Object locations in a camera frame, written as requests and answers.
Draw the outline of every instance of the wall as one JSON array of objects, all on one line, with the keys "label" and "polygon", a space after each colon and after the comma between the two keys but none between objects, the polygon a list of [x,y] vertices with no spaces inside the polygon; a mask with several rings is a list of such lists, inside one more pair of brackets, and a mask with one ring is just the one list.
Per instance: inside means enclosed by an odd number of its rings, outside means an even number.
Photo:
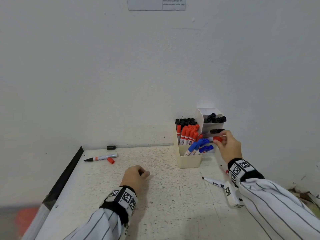
[{"label": "wall", "polygon": [[172,144],[168,125],[213,102],[292,186],[320,155],[319,5],[0,0],[0,206],[41,202],[80,146]]}]

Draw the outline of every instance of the sleeve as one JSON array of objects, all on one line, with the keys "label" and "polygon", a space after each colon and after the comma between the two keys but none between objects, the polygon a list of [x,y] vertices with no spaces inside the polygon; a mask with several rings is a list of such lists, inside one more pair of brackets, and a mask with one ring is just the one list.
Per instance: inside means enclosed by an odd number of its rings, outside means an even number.
[{"label": "sleeve", "polygon": [[124,239],[137,202],[137,196],[131,187],[115,188],[87,223],[76,228],[63,240]]},{"label": "sleeve", "polygon": [[247,210],[270,239],[320,239],[320,220],[288,190],[265,179],[241,158],[230,161],[228,169],[230,177],[236,177]]}]

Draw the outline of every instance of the striped sleeve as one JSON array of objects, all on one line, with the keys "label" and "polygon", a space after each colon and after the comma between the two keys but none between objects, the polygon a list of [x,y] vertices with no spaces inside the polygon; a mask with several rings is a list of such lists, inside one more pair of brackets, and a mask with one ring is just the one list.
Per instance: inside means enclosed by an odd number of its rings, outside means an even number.
[{"label": "striped sleeve", "polygon": [[286,189],[261,178],[248,178],[238,187],[249,213],[270,239],[320,239],[320,220]]},{"label": "striped sleeve", "polygon": [[119,240],[125,230],[116,213],[100,208],[90,216],[86,224],[75,229],[63,240]]}]

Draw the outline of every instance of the white tabletop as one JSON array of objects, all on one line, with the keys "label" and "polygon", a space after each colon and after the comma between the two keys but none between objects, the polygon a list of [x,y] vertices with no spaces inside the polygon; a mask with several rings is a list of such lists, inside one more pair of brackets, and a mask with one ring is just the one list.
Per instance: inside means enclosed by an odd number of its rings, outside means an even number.
[{"label": "white tabletop", "polygon": [[[119,154],[113,165],[83,162],[111,153]],[[127,239],[269,239],[245,207],[230,208],[224,190],[201,178],[227,179],[219,151],[192,169],[178,169],[174,155],[173,146],[84,151],[36,239],[63,239],[85,223],[133,165],[151,176],[138,195]]]}]

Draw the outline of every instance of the paper sheet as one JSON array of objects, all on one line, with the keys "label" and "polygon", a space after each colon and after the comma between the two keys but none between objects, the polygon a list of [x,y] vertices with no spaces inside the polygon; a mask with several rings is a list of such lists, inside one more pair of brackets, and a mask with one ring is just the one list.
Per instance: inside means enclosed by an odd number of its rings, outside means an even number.
[{"label": "paper sheet", "polygon": [[128,0],[129,11],[186,10],[186,0]]}]

